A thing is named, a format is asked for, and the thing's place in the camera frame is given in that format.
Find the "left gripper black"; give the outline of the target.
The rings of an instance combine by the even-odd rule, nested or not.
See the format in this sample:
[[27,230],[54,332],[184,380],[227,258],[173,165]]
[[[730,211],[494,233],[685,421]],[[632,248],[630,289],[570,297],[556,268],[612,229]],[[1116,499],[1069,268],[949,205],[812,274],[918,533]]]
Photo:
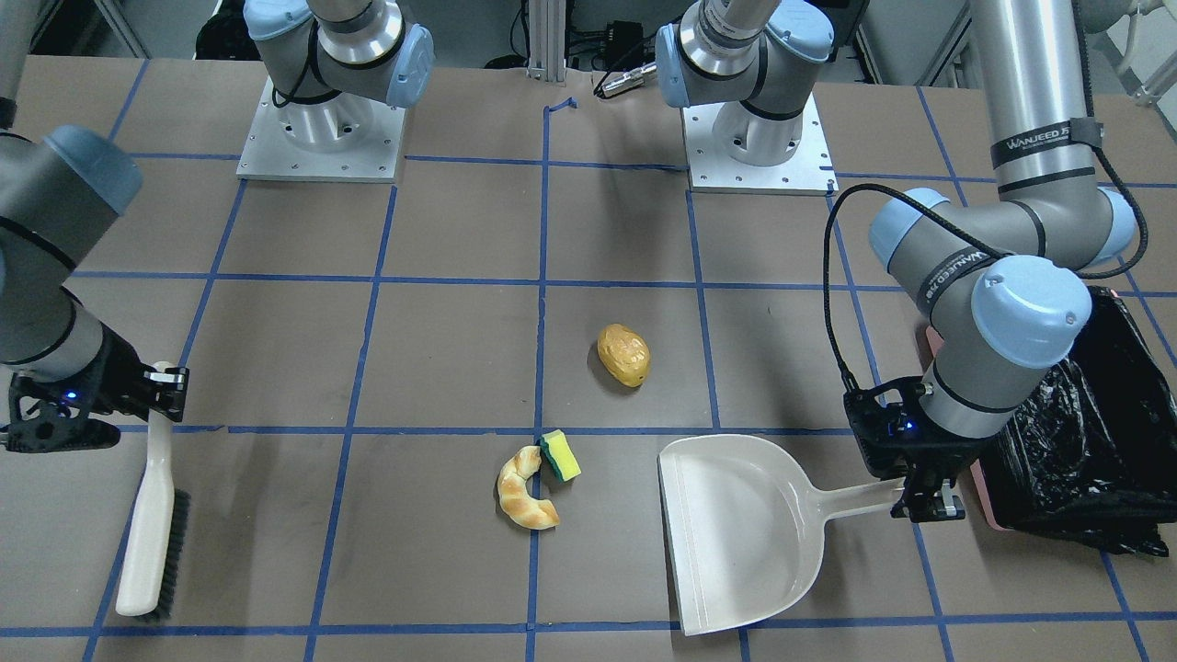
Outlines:
[[966,519],[966,507],[955,494],[957,475],[982,454],[985,441],[967,439],[930,419],[920,405],[929,390],[920,377],[899,377],[849,389],[844,408],[869,474],[879,479],[902,476],[892,519]]

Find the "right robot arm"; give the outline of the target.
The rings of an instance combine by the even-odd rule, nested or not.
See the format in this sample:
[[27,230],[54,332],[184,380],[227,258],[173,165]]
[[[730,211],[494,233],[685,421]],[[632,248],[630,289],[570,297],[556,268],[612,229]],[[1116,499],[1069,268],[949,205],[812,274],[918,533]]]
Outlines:
[[[142,171],[88,127],[62,125],[38,143],[12,132],[38,13],[35,1],[4,2],[4,448],[106,449],[120,439],[106,415],[180,423],[189,370],[142,363],[64,286],[129,208]],[[433,35],[395,1],[245,1],[241,13],[268,68],[270,105],[293,112],[302,148],[330,146],[305,126],[319,110],[412,108],[428,87]]]

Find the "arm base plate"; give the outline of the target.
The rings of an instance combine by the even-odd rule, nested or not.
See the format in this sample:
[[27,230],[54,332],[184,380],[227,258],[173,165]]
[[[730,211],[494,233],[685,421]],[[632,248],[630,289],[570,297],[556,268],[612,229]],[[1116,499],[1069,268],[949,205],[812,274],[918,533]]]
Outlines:
[[318,105],[274,105],[266,81],[237,176],[247,180],[395,183],[406,110],[340,94]]
[[683,108],[681,140],[694,192],[827,196],[840,188],[813,95],[783,121],[740,102]]

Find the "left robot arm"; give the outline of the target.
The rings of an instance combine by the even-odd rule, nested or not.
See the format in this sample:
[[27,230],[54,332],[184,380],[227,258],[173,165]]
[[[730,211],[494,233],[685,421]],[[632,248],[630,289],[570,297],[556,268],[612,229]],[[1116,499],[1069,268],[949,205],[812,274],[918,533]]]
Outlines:
[[[924,376],[887,382],[902,398],[887,405],[836,358],[867,469],[904,479],[887,507],[912,522],[963,517],[955,478],[1070,352],[1091,315],[1083,278],[1145,234],[1129,196],[1096,179],[1103,130],[1084,92],[1080,4],[975,1],[970,14],[998,201],[890,192],[869,231],[944,345]],[[718,105],[720,154],[753,167],[802,146],[832,47],[831,21],[806,1],[697,1],[654,37],[666,104]]]

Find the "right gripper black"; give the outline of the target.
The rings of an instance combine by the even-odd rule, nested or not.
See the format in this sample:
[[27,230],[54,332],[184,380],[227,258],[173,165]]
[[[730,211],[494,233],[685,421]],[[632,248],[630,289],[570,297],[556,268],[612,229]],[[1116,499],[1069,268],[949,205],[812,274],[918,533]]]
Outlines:
[[99,322],[75,322],[58,345],[34,347],[29,327],[4,326],[4,366],[14,373],[4,446],[12,452],[97,450],[120,439],[97,415],[147,410],[181,423],[189,369],[152,366]]

